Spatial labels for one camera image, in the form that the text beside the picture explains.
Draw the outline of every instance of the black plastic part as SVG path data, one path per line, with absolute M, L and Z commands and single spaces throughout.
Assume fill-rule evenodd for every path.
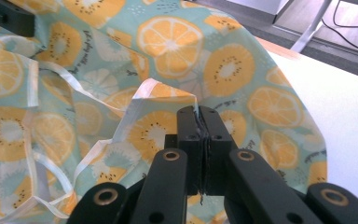
M 358 198 L 337 185 L 311 185 L 308 188 L 306 203 L 324 223 L 358 223 Z
M 108 182 L 99 184 L 87 191 L 66 223 L 118 224 L 127 196 L 126 189 L 119 184 Z
M 0 0 L 0 26 L 16 35 L 34 36 L 34 14 Z
M 164 148 L 177 147 L 178 135 L 177 134 L 165 134 Z
M 237 146 L 215 110 L 200 106 L 200 116 L 210 138 L 209 147 L 206 148 L 205 193 L 222 196 L 227 189 L 225 161 L 231 149 Z
M 187 194 L 197 195 L 202 191 L 203 149 L 193 106 L 177 112 L 177 132 L 177 148 L 187 154 Z
M 225 210 L 230 224 L 254 223 L 251 214 L 243 203 L 236 203 L 225 197 Z
M 322 223 L 256 152 L 232 150 L 227 170 L 255 223 Z
M 130 223 L 133 211 L 135 210 L 136 203 L 139 195 L 141 194 L 142 187 L 144 186 L 145 179 L 141 179 L 136 184 L 127 189 L 128 199 L 124 204 L 124 209 L 120 215 L 118 223 Z
M 187 155 L 180 149 L 166 148 L 156 154 L 131 224 L 186 222 L 186 165 Z

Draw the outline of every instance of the white surface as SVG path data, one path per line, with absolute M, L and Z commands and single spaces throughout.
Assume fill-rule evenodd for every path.
M 358 197 L 358 77 L 324 63 L 311 65 L 270 55 L 324 136 L 328 182 Z
M 277 15 L 289 0 L 227 0 L 242 6 L 255 8 L 260 11 Z

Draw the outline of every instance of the metal rivet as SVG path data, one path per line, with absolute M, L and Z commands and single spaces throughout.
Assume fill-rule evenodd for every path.
M 347 206 L 350 203 L 347 196 L 334 189 L 322 189 L 321 193 L 324 199 L 332 204 L 338 206 Z
M 240 158 L 243 161 L 252 161 L 255 159 L 255 155 L 247 151 L 239 151 L 237 155 L 238 158 Z
M 176 161 L 177 159 L 179 159 L 179 157 L 179 153 L 175 151 L 167 151 L 166 153 L 164 153 L 164 159 L 166 161 Z
M 118 192 L 115 189 L 100 189 L 94 195 L 94 202 L 98 205 L 108 205 L 117 199 Z

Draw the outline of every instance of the kiwi slice print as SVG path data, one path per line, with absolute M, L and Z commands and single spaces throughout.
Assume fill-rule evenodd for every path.
M 229 96 L 248 84 L 255 72 L 252 53 L 238 44 L 217 49 L 204 70 L 206 88 L 214 96 Z
M 164 148 L 167 133 L 176 133 L 176 115 L 159 110 L 138 119 L 127 140 L 139 150 L 142 159 L 150 163 L 156 153 Z
M 65 7 L 88 25 L 100 28 L 124 7 L 126 0 L 63 0 Z
M 323 183 L 327 181 L 327 162 L 316 161 L 310 166 L 308 185 Z
M 126 169 L 120 167 L 110 167 L 108 172 L 100 172 L 97 184 L 104 182 L 116 183 L 126 172 Z
M 50 26 L 48 49 L 36 56 L 38 60 L 69 66 L 76 59 L 82 40 L 79 32 L 70 25 L 58 21 Z
M 206 18 L 204 22 L 211 25 L 222 35 L 227 35 L 228 33 L 236 31 L 242 27 L 242 25 L 240 25 L 236 20 L 227 16 L 211 15 Z
M 234 142 L 240 147 L 246 136 L 246 119 L 241 112 L 235 110 L 225 110 L 220 113 L 229 134 Z
M 29 176 L 24 177 L 13 194 L 17 196 L 17 201 L 12 204 L 13 208 L 16 209 L 32 196 L 31 178 Z
M 26 110 L 0 106 L 0 161 L 17 161 L 25 158 L 24 119 Z

